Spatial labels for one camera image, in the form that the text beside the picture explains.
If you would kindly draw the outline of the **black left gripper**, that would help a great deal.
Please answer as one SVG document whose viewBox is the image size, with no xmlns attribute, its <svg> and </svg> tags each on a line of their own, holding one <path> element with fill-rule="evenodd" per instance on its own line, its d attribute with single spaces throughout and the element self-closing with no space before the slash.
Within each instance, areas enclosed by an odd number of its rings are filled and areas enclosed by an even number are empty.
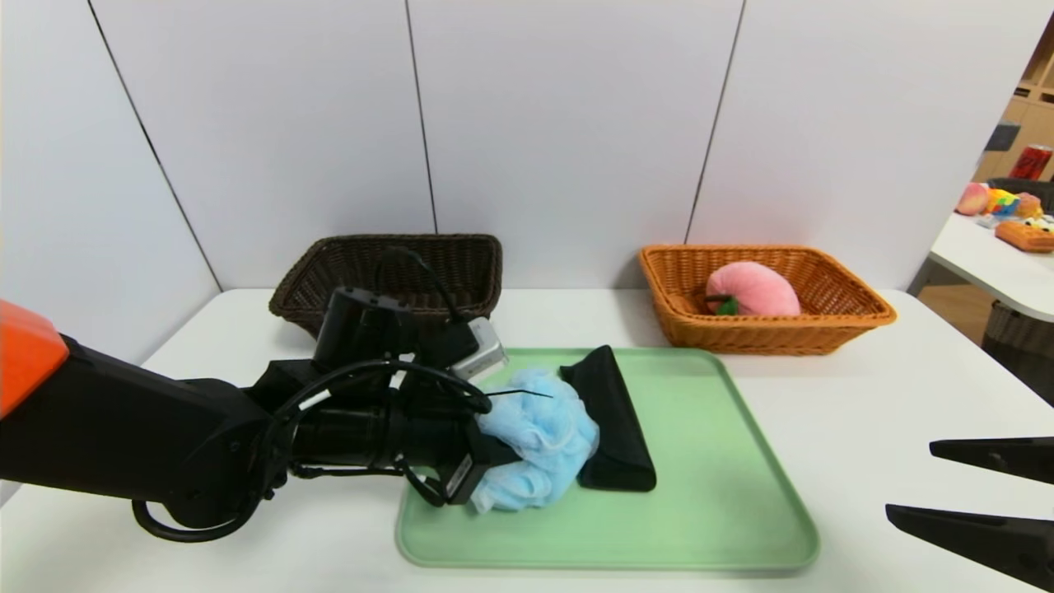
<svg viewBox="0 0 1054 593">
<path fill-rule="evenodd" d="M 491 466 L 522 457 L 497 437 L 484 435 L 471 413 L 406 414 L 390 417 L 392 469 L 432 506 L 467 505 Z"/>
</svg>

